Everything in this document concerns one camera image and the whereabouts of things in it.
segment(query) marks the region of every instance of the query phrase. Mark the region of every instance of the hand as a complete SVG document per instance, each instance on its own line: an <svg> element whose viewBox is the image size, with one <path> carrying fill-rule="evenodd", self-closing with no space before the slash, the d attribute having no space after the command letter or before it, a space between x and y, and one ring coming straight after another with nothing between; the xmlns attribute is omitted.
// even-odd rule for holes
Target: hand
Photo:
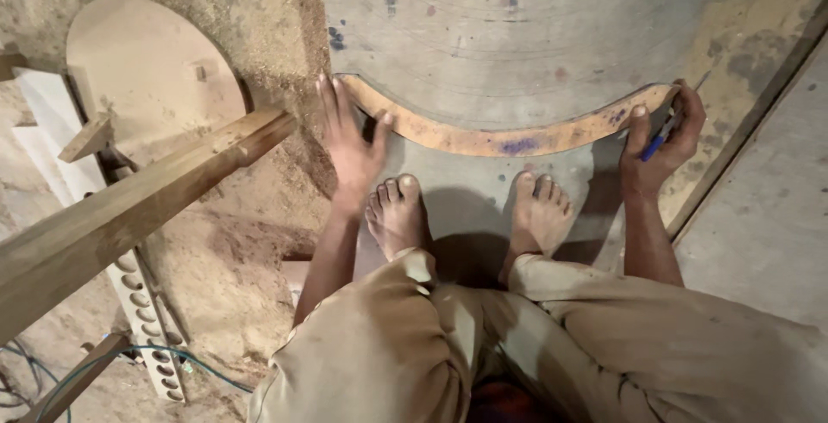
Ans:
<svg viewBox="0 0 828 423"><path fill-rule="evenodd" d="M629 137L621 154L621 192L624 198L642 196L657 198L664 181L676 169L696 154L701 127L707 114L701 98L683 79L676 80L681 89L673 101L673 107L682 105L684 119L673 128L668 139L646 163L641 153L650 141L650 113L647 107L637 106L630 117Z"/></svg>
<svg viewBox="0 0 828 423"><path fill-rule="evenodd" d="M368 188L385 165L385 142L393 117L381 113L373 143L367 143L354 122L354 106L340 79L331 82L323 73L316 81L322 100L325 139L337 177L337 194L348 203L362 204Z"/></svg>

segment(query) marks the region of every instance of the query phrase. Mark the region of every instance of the wire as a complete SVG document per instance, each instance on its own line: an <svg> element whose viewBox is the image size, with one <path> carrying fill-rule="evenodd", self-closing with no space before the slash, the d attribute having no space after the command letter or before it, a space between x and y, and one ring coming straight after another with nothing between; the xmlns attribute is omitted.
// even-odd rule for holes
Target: wire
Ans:
<svg viewBox="0 0 828 423"><path fill-rule="evenodd" d="M34 357L34 356L32 356L32 355L29 355L29 354L26 352L26 349L25 349L25 348L23 348L23 345L22 345L22 344L20 344L19 342L17 342L17 340L16 340L16 339L13 339L13 340L12 340L12 342L13 342L13 343L14 343L17 347L19 347L20 349L18 350L18 349L14 348L14 347L10 347L10 346L8 346L8 345L5 345L5 346L3 346L3 347L0 347L0 351L4 351L4 350L6 350L6 351L8 351L8 352L11 352L12 354L16 354L16 355L19 355L19 356L21 356L21 357L26 358L26 362L29 364L29 368L31 368L31 373L32 373L32 375L34 375L34 376L35 376L35 382L37 383L37 395L38 395L38 396L40 396L40 395L41 395L41 391L43 390L43 381L42 381L42 380L40 379L40 377L37 375L37 372L36 372L36 370L35 370L34 365L37 365L37 366L38 366L41 370L43 370L43 371L44 371L44 373L46 373L46 374L47 374L47 376L48 376L48 377L50 377L50 378L52 379L52 381L54 381L56 384L60 383L60 380L57 378L57 376L55 376L54 374L52 374L52 372L51 372L51 371L49 371L49 368L47 368L46 366L44 366L44 365L43 365L43 363L41 363L41 362L40 362L40 360L38 360L37 358L35 358L35 357ZM33 405L31 404L31 402L30 402L30 401L28 401L25 397L21 396L21 395L20 395L20 394L18 394L17 392L14 392L14 391L11 391L11 390L3 390L3 392L6 392L6 393L8 393L8 394L11 394L11 395L13 395L13 396L15 396L15 397L17 397L17 398L21 399L23 402L25 402L25 403L26 403L26 405L27 405L29 408L33 407ZM66 408L66 423L72 423L72 410L71 410L70 408Z"/></svg>
<svg viewBox="0 0 828 423"><path fill-rule="evenodd" d="M139 349L143 349L143 348L151 348L153 350L163 350L163 351L170 352L173 355L179 355L181 357L184 357L187 360L192 361L193 363L195 363L196 365L198 365L199 367L204 369L207 373L210 373L213 376L218 377L219 379L221 379L222 381L230 384L231 386L236 387L237 389L240 389L240 390L242 390L242 391L244 391L248 394L253 393L253 389L250 389L249 387L244 386L240 382L235 382L232 379L226 377L225 375L222 375L221 373L213 370L213 368L210 367L210 365L208 365L206 363L203 363L198 358L193 357L191 354L188 354L188 353L184 352L183 350L178 350L177 348L172 348L172 347L164 347L164 346L161 346L161 345L132 345L130 347L123 348L121 350L116 350L116 351L110 352L108 354L103 354L100 357L97 357L95 360L92 360L91 362L87 363L86 365L83 365L82 367L78 368L74 372L70 373L66 378L64 378L63 382L59 383L55 387L54 391L51 393L51 397L49 397L49 399L47 400L47 403L43 406L43 408L41 408L41 411L38 412L37 418L35 419L35 423L38 423L41 420L41 417L43 417L43 413L49 408L49 404L51 404L52 400L58 395L58 393L60 393L60 391L67 384L69 384L69 382L71 382L73 379L75 379L77 377L77 375L81 374L81 372L83 372L87 368L91 367L92 365L95 365L96 363L98 363L99 361L101 361L101 360L103 360L107 357L112 357L112 356L117 357L118 355L123 354L124 352L129 352L130 350L139 350Z"/></svg>

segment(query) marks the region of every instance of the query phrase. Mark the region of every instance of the semicircular wooden board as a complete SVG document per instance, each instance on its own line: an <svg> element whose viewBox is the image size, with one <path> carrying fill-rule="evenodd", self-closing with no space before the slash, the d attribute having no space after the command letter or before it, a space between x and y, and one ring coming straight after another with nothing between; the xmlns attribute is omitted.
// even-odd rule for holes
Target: semicircular wooden board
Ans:
<svg viewBox="0 0 828 423"><path fill-rule="evenodd" d="M538 156L592 143L624 129L633 107L644 105L655 111L678 92L677 85L650 83L616 102L569 121L523 129L485 131L433 121L388 99L359 76L343 74L340 78L348 86L354 100L371 117L376 117L383 110L394 114L394 131L410 141L449 153L492 157Z"/></svg>
<svg viewBox="0 0 828 423"><path fill-rule="evenodd" d="M198 28L150 0L95 0L72 21L66 63L90 118L146 166L247 112L230 66Z"/></svg>

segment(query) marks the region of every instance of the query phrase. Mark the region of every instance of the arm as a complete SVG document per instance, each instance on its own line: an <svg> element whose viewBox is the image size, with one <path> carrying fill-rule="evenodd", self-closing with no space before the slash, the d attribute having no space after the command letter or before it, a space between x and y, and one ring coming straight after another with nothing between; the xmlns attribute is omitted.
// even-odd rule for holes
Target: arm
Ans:
<svg viewBox="0 0 828 423"><path fill-rule="evenodd" d="M337 187L296 305L294 326L354 278L357 232L365 198L385 164L385 141L393 119L388 114L380 117L373 143L366 143L354 122L354 108L343 83L336 78L329 81L321 74L316 91L324 109L326 145L336 169Z"/></svg>
<svg viewBox="0 0 828 423"><path fill-rule="evenodd" d="M624 273L684 287L676 254L658 211L658 192L676 169L696 154L705 124L699 95L683 80L676 101L683 103L684 121L646 163L640 160L650 136L650 115L636 107L630 118L627 146L621 155L621 194L627 220Z"/></svg>

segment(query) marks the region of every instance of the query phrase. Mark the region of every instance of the blue cable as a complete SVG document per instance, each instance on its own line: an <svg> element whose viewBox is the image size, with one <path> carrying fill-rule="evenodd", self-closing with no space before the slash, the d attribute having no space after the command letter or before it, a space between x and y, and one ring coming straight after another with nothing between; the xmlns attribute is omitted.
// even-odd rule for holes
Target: blue cable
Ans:
<svg viewBox="0 0 828 423"><path fill-rule="evenodd" d="M138 349L141 349L141 348L151 348L153 350L163 350L163 351L170 352L173 355L180 355L181 357L184 357L187 360L192 361L193 363L195 363L196 365L198 365L199 367L204 369L207 373L210 373L213 376L218 377L219 379L221 379L222 381L230 384L231 386L236 387L237 389L240 389L244 392L247 392L248 394L253 393L253 389L250 389L249 387L244 386L243 384L241 384L239 382L235 382L232 379L226 377L225 375L222 375L221 373L213 370L213 368L210 367L210 365L207 365L206 363L202 363L201 360L199 360L196 357L193 357L191 354L188 354L184 351L181 351L181 350L178 350L178 349L175 349L175 348L171 348L171 347L163 347L161 345L132 345L130 347L123 348L121 350L117 350L115 352L110 352L108 354L104 354L100 357L97 357L95 360L92 360L91 362L87 363L86 365L83 365L82 367L78 368L74 372L70 373L64 379L63 382L61 382L60 384L58 384L55 387L55 390L54 390L54 392L52 392L51 397L49 397L49 399L47 400L46 405L44 405L43 408L41 409L41 411L37 414L37 418L35 419L35 423L38 423L41 420L41 417L43 417L43 412L46 411L47 408L49 408L49 404L51 404L52 400L58 395L60 390L63 389L64 386L69 384L69 382L71 382L73 379L75 379L77 377L77 375L79 375L81 372L86 370L86 368L91 367L92 365L98 363L98 361L103 360L104 358L112 357L112 356L117 357L118 355L123 354L124 352L129 352L130 350L138 350Z"/></svg>
<svg viewBox="0 0 828 423"><path fill-rule="evenodd" d="M53 374L52 374L52 372L51 372L51 371L49 371L49 368L47 368L47 367L43 366L43 363L41 363L41 362L40 362L40 360L38 360L37 358L35 358L35 357L30 357L30 356L28 356L28 355L24 354L23 352L21 352L20 350L17 350L16 348L11 347L11 346L9 346L9 345L5 345L5 346L3 346L3 347L0 347L0 350L7 350L7 351L11 352L12 354L17 354L17 355L19 355L19 356L21 356L21 357L26 358L26 362L36 364L36 365L37 365L37 366L38 366L41 370L43 370L44 372L46 372L46 374L47 374L50 378L52 378L52 380L53 380L55 383L59 383L59 382L60 382L60 379L58 379L55 375L53 375ZM72 409L71 409L71 408L69 408L69 407L67 407L67 408L66 408L66 423L72 423Z"/></svg>

